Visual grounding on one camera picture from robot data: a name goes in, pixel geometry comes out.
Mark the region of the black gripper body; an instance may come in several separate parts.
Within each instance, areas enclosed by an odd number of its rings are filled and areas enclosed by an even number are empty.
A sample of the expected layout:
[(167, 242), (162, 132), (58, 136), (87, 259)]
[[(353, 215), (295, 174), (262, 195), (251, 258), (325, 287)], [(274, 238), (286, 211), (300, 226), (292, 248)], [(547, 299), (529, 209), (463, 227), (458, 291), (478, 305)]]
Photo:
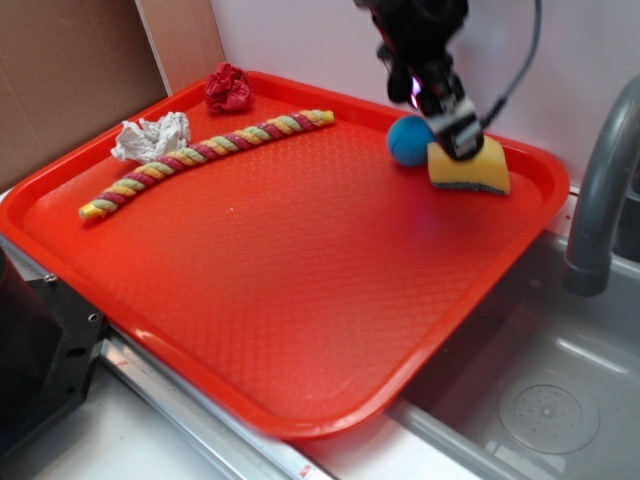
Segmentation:
[(447, 51), (463, 27), (466, 1), (357, 1), (382, 37), (377, 57), (388, 70), (387, 96), (423, 113), (451, 113), (465, 97)]

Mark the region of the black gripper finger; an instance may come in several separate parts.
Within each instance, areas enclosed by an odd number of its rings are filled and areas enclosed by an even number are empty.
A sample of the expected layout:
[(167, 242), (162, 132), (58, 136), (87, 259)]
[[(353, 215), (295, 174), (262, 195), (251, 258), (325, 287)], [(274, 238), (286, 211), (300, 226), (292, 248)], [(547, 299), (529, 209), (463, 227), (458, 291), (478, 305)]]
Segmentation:
[(469, 160), (484, 146), (483, 127), (468, 97), (450, 111), (427, 117), (426, 123), (437, 143), (453, 160)]

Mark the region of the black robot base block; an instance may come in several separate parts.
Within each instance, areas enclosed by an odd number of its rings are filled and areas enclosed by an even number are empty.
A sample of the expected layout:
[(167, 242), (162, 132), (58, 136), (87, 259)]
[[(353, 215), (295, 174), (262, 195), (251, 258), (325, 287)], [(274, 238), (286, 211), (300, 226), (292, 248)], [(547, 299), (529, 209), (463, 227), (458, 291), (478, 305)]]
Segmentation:
[(1, 254), (1, 459), (86, 399), (102, 312), (62, 280), (26, 280)]

